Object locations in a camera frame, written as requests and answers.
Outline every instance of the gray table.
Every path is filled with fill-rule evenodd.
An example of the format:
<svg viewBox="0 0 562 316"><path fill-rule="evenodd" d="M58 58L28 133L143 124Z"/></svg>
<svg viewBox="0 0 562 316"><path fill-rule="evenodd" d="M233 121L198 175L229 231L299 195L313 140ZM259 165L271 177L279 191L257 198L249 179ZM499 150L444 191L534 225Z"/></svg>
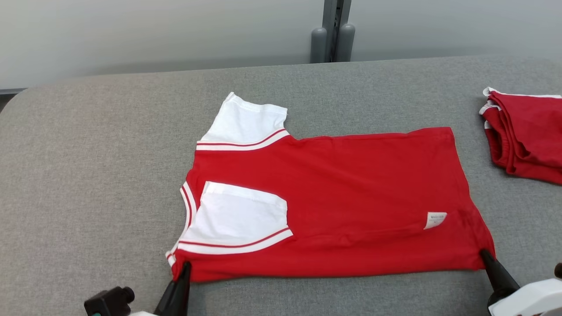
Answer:
<svg viewBox="0 0 562 316"><path fill-rule="evenodd" d="M128 285L153 310L183 229L179 187L230 91L289 108L297 138L451 126L500 260L522 284L562 259L562 188L490 161L482 89L561 94L562 67L512 57L253 67L80 78L31 88L0 114L0 310L82 315ZM249 278L194 285L191 315L483 315L485 272Z"/></svg>

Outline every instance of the red t-shirt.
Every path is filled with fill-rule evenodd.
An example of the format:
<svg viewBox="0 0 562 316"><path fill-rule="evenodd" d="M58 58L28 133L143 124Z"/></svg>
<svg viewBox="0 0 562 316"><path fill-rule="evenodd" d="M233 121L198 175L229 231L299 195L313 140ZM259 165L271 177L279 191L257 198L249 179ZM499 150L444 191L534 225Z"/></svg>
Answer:
<svg viewBox="0 0 562 316"><path fill-rule="evenodd" d="M295 139L286 109L233 93L181 188L174 278L350 277L482 269L492 236L452 130Z"/></svg>

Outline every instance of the white robot part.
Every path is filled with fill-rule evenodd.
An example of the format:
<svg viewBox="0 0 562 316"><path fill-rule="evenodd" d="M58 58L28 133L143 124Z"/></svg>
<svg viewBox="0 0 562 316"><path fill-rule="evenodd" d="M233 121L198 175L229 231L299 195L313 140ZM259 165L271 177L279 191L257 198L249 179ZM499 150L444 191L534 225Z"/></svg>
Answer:
<svg viewBox="0 0 562 316"><path fill-rule="evenodd" d="M562 281L547 279L527 284L488 310L492 316L562 316Z"/></svg>

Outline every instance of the white trim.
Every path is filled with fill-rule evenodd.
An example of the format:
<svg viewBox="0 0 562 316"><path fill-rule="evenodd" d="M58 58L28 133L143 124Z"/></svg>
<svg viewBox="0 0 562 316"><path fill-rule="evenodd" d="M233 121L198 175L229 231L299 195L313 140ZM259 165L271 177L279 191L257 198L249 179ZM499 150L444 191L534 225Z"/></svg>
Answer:
<svg viewBox="0 0 562 316"><path fill-rule="evenodd" d="M194 245L190 243L180 243L178 249L193 252L195 254L205 254L205 255L225 255L225 254L244 254L247 252L253 252L257 250L265 249L272 246L286 238L293 235L290 229L280 232L266 240L259 243L255 243L250 246L244 247L218 247L218 246L204 246L204 245Z"/></svg>
<svg viewBox="0 0 562 316"><path fill-rule="evenodd" d="M283 129L287 109L272 104L254 104L231 92L220 106L203 143L256 143L272 131Z"/></svg>
<svg viewBox="0 0 562 316"><path fill-rule="evenodd" d="M493 102L492 100L488 100L488 102L486 104L484 104L484 106L480 109L480 111L478 111L478 114L483 115L484 112L486 112L486 110L491 109L495 107L496 109L498 109L498 111L501 111L502 109L500 108L499 105L497 105L495 102Z"/></svg>
<svg viewBox="0 0 562 316"><path fill-rule="evenodd" d="M191 220L191 224L193 224L194 221L193 209L196 207L195 198L193 197L193 193L191 192L191 189L189 188L187 181L184 182L183 185L179 188L179 192L182 195L183 202L185 204L185 226L183 227L182 234L180 235L178 241L176 241L174 247L172 247L170 251L166 252L166 258L170 266L174 265L176 261L174 253L178 249L179 241L182 239L183 234L185 234L185 232L189 228L190 220Z"/></svg>
<svg viewBox="0 0 562 316"><path fill-rule="evenodd" d="M234 145L234 143L225 143L225 142L216 142L218 144L228 144L228 145L212 145L211 142L201 142L201 143L207 143L209 145L197 145L196 146L196 150L228 150L228 151L247 151L247 150L256 150L256 149L260 149L260 148L264 148L266 146L269 146L271 144L273 144L274 142L280 140L283 137L289 136L289 132L286 130L283 130L273 136L271 136L270 138L266 137L265 141L261 141L255 145L247 145L247 144L238 144L238 145Z"/></svg>
<svg viewBox="0 0 562 316"><path fill-rule="evenodd" d="M557 94L543 94L543 95L531 95L531 94L510 94L510 93L503 93L503 92L499 92L498 90L495 90L494 88L490 88L487 87L486 89L484 89L484 91L482 91L482 93L486 96L489 97L491 92L495 91L499 94L505 94L506 96L519 96L519 97L537 97L537 98L556 98L556 99L561 99L562 96L557 95Z"/></svg>
<svg viewBox="0 0 562 316"><path fill-rule="evenodd" d="M285 130L285 128L279 128L277 130L274 130L272 133L268 134L267 136L261 138L258 141L255 142L251 142L251 143L233 143L233 142L222 142L222 141L197 141L197 144L201 144L201 145L214 145L214 144L220 144L220 145L257 145L263 141L265 141L267 138L271 137L271 135L279 132L282 133L280 131Z"/></svg>
<svg viewBox="0 0 562 316"><path fill-rule="evenodd" d="M168 263L170 264L170 267L173 267L175 263L175 256L174 255L168 256L168 255L169 252L166 253L166 257L168 258Z"/></svg>

